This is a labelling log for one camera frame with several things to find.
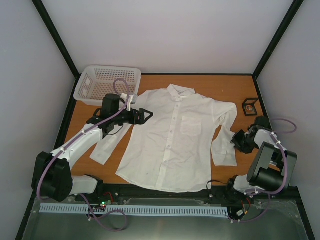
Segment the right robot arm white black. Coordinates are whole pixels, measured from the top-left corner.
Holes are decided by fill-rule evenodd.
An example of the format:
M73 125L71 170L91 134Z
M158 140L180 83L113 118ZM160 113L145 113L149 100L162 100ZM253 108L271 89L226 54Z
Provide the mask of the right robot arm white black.
M277 195L288 188L298 156L278 140L269 118L256 117L247 132L235 133L231 143L241 153L250 154L254 149L258 152L246 175L228 180L224 192L228 202L236 203L261 193Z

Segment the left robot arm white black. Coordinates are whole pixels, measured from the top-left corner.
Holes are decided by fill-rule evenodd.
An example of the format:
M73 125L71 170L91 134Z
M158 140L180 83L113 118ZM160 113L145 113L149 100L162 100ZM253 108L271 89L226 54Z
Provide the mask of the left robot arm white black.
M125 124L143 125L153 117L146 109L131 107L133 95L108 93L82 130L67 143L50 153L42 151L37 157L32 189L39 200L51 198L57 202L68 196L86 194L92 201L103 198L103 181L93 175L72 176L76 162L115 128Z

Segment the white button-up shirt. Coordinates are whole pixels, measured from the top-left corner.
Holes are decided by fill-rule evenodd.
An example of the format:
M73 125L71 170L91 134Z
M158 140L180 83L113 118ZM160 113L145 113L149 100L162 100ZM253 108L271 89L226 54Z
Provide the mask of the white button-up shirt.
M170 84L141 94L135 107L153 116L143 125L117 127L90 158L104 165L118 143L131 137L116 174L130 184L170 193L198 192L212 178L211 166L237 165L231 140L237 117L232 102L202 96Z

